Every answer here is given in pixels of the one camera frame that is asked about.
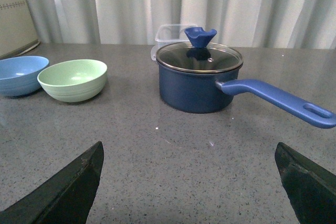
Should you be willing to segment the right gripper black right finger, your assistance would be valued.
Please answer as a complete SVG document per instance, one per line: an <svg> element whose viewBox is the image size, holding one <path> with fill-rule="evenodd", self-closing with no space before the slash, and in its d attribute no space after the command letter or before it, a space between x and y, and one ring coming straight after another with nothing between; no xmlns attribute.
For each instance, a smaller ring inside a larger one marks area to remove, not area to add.
<svg viewBox="0 0 336 224"><path fill-rule="evenodd" d="M335 174L278 143L275 162L300 223L335 223Z"/></svg>

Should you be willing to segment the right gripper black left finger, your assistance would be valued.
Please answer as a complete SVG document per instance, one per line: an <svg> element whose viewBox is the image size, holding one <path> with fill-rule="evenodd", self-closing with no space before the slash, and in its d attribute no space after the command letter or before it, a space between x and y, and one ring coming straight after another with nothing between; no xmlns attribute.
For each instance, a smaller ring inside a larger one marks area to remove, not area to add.
<svg viewBox="0 0 336 224"><path fill-rule="evenodd" d="M101 141L30 194L1 211L1 223L86 223L100 184Z"/></svg>

